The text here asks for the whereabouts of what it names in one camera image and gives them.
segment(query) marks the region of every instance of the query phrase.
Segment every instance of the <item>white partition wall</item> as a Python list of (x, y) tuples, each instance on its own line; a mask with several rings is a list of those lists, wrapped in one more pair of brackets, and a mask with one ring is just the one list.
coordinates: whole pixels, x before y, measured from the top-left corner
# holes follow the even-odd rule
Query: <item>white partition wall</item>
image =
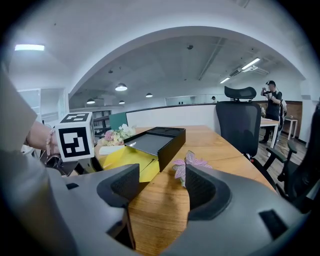
[(205, 125), (220, 134), (216, 105), (189, 105), (162, 107), (127, 112), (128, 126), (173, 127)]
[(18, 90), (18, 92), (36, 113), (36, 120), (41, 123), (41, 89)]

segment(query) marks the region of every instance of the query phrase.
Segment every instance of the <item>black jeans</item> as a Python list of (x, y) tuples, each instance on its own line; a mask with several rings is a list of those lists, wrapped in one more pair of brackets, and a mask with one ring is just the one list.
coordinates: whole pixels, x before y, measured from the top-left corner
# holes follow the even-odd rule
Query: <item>black jeans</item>
[[(271, 119), (271, 120), (275, 120), (275, 121), (279, 121), (279, 116), (274, 116), (274, 115), (270, 115), (270, 114), (266, 114), (265, 118)], [(265, 135), (264, 135), (264, 138), (263, 138), (263, 140), (265, 142), (267, 142), (269, 140), (270, 133), (271, 133), (271, 131), (274, 131), (274, 129), (275, 128), (273, 126), (266, 126), (265, 127)]]

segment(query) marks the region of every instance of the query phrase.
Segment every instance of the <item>chair armrest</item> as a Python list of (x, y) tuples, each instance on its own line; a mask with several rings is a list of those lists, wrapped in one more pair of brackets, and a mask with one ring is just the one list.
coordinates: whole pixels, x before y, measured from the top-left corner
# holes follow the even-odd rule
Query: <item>chair armrest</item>
[(279, 184), (276, 184), (276, 192), (284, 199), (286, 199), (287, 201), (289, 200), (288, 196), (286, 195), (286, 193), (283, 191), (283, 189), (279, 186)]
[(292, 151), (292, 153), (297, 153), (297, 148), (296, 148), (296, 145), (294, 144), (294, 142), (292, 140), (288, 140), (288, 147), (289, 147), (289, 150)]
[(281, 154), (278, 150), (275, 150), (274, 148), (271, 148), (269, 146), (266, 147), (266, 150), (271, 153), (271, 156), (274, 156), (281, 163), (285, 163), (287, 161), (286, 157), (283, 154)]

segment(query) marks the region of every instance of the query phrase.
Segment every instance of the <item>glass wall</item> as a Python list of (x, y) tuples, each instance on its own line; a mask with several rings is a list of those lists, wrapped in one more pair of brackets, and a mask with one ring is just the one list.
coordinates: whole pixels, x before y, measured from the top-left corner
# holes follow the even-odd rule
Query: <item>glass wall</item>
[(203, 103), (213, 103), (212, 97), (215, 96), (215, 100), (228, 101), (230, 100), (224, 94), (198, 94), (198, 95), (188, 95), (188, 96), (177, 96), (166, 98), (167, 106), (175, 105), (189, 105), (189, 104), (203, 104)]

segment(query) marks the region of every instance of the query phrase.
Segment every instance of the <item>bracelet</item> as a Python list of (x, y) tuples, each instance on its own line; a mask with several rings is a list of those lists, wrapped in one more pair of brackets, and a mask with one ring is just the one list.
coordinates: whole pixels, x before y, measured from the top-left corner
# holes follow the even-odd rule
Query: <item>bracelet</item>
[(55, 131), (53, 129), (51, 129), (50, 133), (48, 135), (48, 138), (46, 138), (45, 146), (46, 146), (46, 155), (47, 156), (51, 155), (50, 145), (51, 145), (51, 142), (52, 142), (52, 134), (54, 134), (54, 132)]

